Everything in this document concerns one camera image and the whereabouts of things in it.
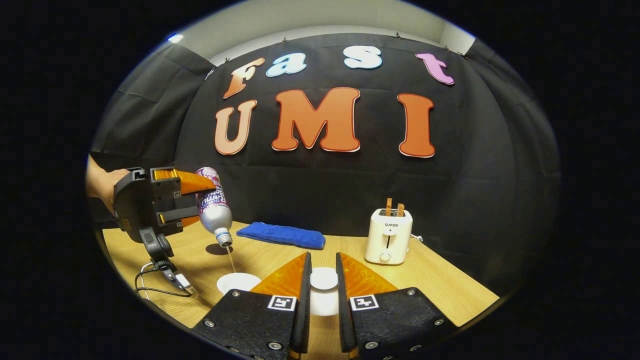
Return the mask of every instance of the bottle label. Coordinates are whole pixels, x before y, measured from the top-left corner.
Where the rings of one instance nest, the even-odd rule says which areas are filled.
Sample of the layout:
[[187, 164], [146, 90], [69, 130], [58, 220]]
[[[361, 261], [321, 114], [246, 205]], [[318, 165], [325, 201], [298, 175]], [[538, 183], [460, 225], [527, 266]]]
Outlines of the bottle label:
[[225, 193], [222, 191], [222, 184], [220, 183], [220, 179], [218, 178], [218, 173], [213, 168], [204, 167], [196, 171], [197, 175], [204, 176], [216, 185], [215, 191], [207, 193], [202, 199], [202, 203], [200, 204], [200, 215], [209, 208], [213, 208], [216, 206], [222, 206], [224, 208], [229, 208], [227, 204], [227, 198], [225, 198]]

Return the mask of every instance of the table surface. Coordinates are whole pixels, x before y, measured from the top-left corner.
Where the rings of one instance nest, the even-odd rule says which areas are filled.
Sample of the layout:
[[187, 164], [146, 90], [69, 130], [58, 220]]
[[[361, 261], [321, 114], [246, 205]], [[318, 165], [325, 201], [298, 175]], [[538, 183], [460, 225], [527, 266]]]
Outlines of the table surface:
[[[236, 236], [236, 231], [246, 226], [234, 222], [230, 229], [234, 241], [233, 261], [237, 272], [253, 274], [260, 279], [306, 251], [311, 253], [313, 267], [335, 268], [335, 254], [342, 252], [399, 289], [420, 289], [456, 326], [471, 320], [498, 299], [496, 294], [415, 238], [410, 239], [409, 253], [404, 263], [379, 265], [364, 259], [366, 237], [325, 236], [326, 243], [322, 250], [308, 250]], [[116, 269], [133, 289], [136, 274], [149, 262], [144, 245], [132, 241], [120, 229], [105, 229], [103, 234]], [[233, 272], [233, 269], [228, 255], [214, 255], [206, 251], [207, 246], [217, 242], [200, 222], [185, 227], [183, 232], [169, 236], [168, 240], [175, 255], [171, 260], [200, 293], [200, 298], [176, 297], [155, 291], [148, 291], [148, 296], [164, 312], [192, 328], [222, 298], [216, 282], [222, 275]], [[177, 291], [159, 272], [145, 274], [144, 281], [146, 287]], [[305, 360], [344, 360], [345, 356], [340, 350], [337, 316], [312, 315]]]

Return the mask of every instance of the blue towel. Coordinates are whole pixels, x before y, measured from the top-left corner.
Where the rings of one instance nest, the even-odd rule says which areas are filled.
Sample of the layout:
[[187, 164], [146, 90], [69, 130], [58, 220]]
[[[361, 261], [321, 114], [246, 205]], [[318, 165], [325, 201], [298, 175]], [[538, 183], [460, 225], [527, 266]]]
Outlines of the blue towel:
[[322, 233], [290, 226], [268, 225], [264, 222], [254, 222], [236, 234], [268, 243], [295, 245], [306, 249], [322, 249], [324, 247]]

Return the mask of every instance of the white wall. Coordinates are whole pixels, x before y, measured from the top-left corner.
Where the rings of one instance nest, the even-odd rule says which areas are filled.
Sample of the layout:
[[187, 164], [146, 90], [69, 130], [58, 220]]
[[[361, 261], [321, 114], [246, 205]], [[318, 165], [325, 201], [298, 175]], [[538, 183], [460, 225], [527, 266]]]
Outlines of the white wall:
[[450, 49], [464, 49], [461, 53], [468, 49], [468, 37], [459, 34], [464, 31], [399, 0], [247, 0], [176, 32], [184, 36], [180, 45], [211, 58], [215, 65], [284, 37], [290, 40], [328, 33], [395, 36], [398, 32], [403, 38], [434, 45], [445, 34]]

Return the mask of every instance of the aluminum bottle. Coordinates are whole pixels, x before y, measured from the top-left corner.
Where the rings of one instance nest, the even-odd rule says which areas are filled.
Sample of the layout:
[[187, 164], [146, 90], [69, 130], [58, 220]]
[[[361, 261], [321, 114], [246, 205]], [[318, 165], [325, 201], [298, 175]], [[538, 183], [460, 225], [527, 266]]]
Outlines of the aluminum bottle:
[[216, 185], [213, 192], [207, 193], [198, 201], [200, 203], [200, 222], [213, 235], [222, 247], [228, 247], [233, 243], [229, 229], [231, 228], [231, 209], [227, 204], [218, 172], [213, 168], [204, 167], [196, 171], [196, 174], [211, 179]]

